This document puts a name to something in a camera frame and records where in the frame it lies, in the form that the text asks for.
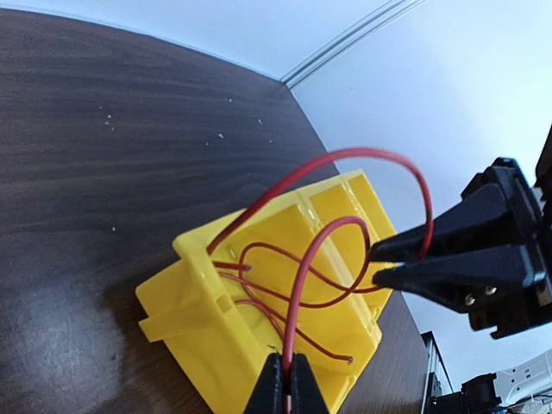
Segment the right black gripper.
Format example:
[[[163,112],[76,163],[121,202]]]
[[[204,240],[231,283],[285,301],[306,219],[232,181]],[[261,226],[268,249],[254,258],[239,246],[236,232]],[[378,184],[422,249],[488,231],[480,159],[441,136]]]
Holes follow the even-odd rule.
[[[434,220],[427,259],[379,271],[374,284],[468,313],[494,339],[550,322],[551,170],[530,186],[514,159],[497,158],[461,196]]]

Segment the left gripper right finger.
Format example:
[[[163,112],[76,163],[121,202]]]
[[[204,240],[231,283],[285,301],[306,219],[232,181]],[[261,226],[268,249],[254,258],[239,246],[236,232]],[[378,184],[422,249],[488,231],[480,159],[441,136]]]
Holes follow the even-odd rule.
[[[304,354],[293,356],[290,395],[293,414],[329,414],[311,365]]]

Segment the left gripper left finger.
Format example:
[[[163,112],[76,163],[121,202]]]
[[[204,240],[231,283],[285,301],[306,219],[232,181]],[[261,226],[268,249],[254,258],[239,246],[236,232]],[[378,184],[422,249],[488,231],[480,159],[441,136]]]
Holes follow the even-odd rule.
[[[281,355],[270,354],[260,372],[245,414],[282,414],[284,412],[284,368]]]

